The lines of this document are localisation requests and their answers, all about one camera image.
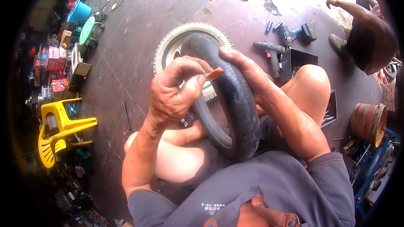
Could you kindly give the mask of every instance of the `green stool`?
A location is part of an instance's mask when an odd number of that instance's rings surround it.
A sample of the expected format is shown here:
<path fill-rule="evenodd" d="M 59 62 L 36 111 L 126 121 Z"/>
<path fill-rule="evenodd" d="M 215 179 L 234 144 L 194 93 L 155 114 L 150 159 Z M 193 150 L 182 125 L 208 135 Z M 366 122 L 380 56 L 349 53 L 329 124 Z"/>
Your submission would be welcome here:
<path fill-rule="evenodd" d="M 82 30 L 81 30 L 81 34 L 80 34 L 80 39 L 79 39 L 79 43 L 80 45 L 84 45 L 88 40 L 90 41 L 94 41 L 94 45 L 97 46 L 98 45 L 98 40 L 94 39 L 91 37 L 91 35 L 93 34 L 93 27 L 95 25 L 101 25 L 100 29 L 104 30 L 105 29 L 105 25 L 101 22 L 95 22 L 95 18 L 93 16 L 91 16 L 86 23 L 84 24 Z"/>

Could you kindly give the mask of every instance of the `yellow plastic stool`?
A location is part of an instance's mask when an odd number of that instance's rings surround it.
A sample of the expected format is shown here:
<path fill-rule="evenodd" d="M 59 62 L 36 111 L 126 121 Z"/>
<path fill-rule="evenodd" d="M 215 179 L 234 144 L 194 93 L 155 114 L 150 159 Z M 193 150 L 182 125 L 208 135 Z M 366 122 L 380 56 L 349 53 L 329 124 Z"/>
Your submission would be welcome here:
<path fill-rule="evenodd" d="M 67 147 L 66 141 L 63 139 L 64 137 L 98 124 L 97 119 L 94 117 L 77 120 L 70 120 L 68 118 L 65 104 L 73 103 L 78 100 L 81 100 L 81 98 L 62 100 L 54 103 L 43 104 L 41 106 L 42 128 L 38 138 L 38 150 L 41 161 L 47 168 L 53 167 L 55 163 L 54 154 Z M 44 137 L 45 119 L 46 115 L 50 112 L 56 117 L 57 127 L 60 132 L 52 137 Z M 83 145 L 88 143 L 91 143 L 91 141 L 72 145 Z"/>

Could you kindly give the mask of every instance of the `white tire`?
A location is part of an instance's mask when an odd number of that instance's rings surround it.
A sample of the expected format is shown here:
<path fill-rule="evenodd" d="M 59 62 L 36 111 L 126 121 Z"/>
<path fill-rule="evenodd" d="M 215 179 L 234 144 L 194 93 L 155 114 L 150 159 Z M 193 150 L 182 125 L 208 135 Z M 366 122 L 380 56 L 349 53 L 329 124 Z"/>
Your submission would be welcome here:
<path fill-rule="evenodd" d="M 171 32 L 169 32 L 164 39 L 160 42 L 154 55 L 153 71 L 154 75 L 161 73 L 166 67 L 166 60 L 173 60 L 173 58 L 167 58 L 167 53 L 172 45 L 192 33 L 204 33 L 212 38 L 216 39 L 222 46 L 233 49 L 233 43 L 230 38 L 220 29 L 214 27 L 211 24 L 202 22 L 192 22 L 181 25 Z M 209 83 L 202 89 L 203 96 L 206 101 L 216 97 L 213 86 Z"/>

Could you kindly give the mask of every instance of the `rusty bucket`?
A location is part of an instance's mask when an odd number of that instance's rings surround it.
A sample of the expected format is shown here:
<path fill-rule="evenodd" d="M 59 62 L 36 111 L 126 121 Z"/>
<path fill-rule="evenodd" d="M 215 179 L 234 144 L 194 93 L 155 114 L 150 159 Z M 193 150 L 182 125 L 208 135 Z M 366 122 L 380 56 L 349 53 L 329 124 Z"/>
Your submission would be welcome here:
<path fill-rule="evenodd" d="M 387 124 L 387 108 L 384 104 L 358 103 L 351 115 L 351 132 L 378 147 Z"/>

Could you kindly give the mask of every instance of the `dark blue shirt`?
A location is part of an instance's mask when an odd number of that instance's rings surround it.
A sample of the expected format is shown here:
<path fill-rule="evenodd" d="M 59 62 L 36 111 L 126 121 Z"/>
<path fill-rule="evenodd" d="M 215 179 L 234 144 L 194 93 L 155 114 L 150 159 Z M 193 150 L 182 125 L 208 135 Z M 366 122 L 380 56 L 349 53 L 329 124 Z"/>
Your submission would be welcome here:
<path fill-rule="evenodd" d="M 179 207 L 161 194 L 134 191 L 128 197 L 136 227 L 202 226 L 215 216 L 219 226 L 236 226 L 238 198 L 260 193 L 266 208 L 294 213 L 308 226 L 354 226 L 354 197 L 342 154 L 313 160 L 305 169 L 285 152 L 269 151 L 234 164 L 202 183 Z"/>

